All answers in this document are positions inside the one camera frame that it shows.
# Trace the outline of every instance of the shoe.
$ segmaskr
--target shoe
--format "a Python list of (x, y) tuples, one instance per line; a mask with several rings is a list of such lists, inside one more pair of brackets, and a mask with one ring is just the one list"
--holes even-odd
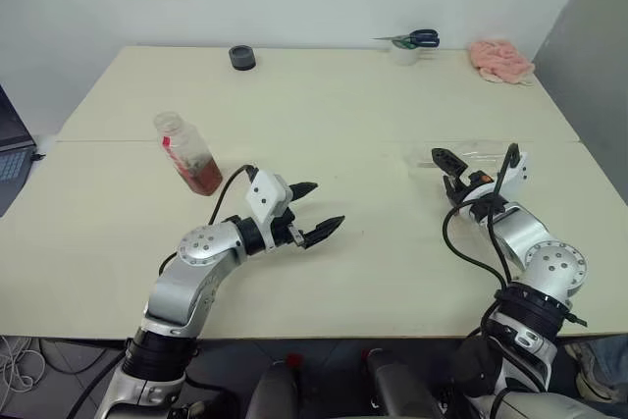
[(585, 343), (569, 343), (565, 351), (580, 366), (580, 373), (576, 376), (576, 388), (580, 396), (598, 402), (626, 402), (628, 394), (624, 389), (610, 387), (604, 382), (598, 360)]

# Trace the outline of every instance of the plastic bottle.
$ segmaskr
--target plastic bottle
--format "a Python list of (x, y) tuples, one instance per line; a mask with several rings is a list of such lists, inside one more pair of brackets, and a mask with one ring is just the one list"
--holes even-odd
[(189, 188), (201, 195), (214, 193), (223, 175), (196, 128), (175, 112), (160, 113), (153, 123), (161, 134), (161, 147)]

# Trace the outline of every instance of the laptop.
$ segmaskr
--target laptop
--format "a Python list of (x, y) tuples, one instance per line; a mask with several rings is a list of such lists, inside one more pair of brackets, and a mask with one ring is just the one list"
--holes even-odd
[(0, 85), (0, 216), (24, 186), (36, 145)]

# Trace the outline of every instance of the laptop keyboard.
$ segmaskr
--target laptop keyboard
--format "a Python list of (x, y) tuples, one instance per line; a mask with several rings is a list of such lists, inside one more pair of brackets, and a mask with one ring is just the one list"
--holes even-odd
[(26, 151), (0, 156), (0, 182), (14, 179), (20, 174)]

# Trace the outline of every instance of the pink towel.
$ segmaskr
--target pink towel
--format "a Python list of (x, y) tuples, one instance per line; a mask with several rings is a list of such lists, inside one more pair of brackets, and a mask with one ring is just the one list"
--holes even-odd
[(471, 43), (469, 56), (480, 76), (491, 82), (525, 83), (534, 72), (534, 64), (506, 40)]

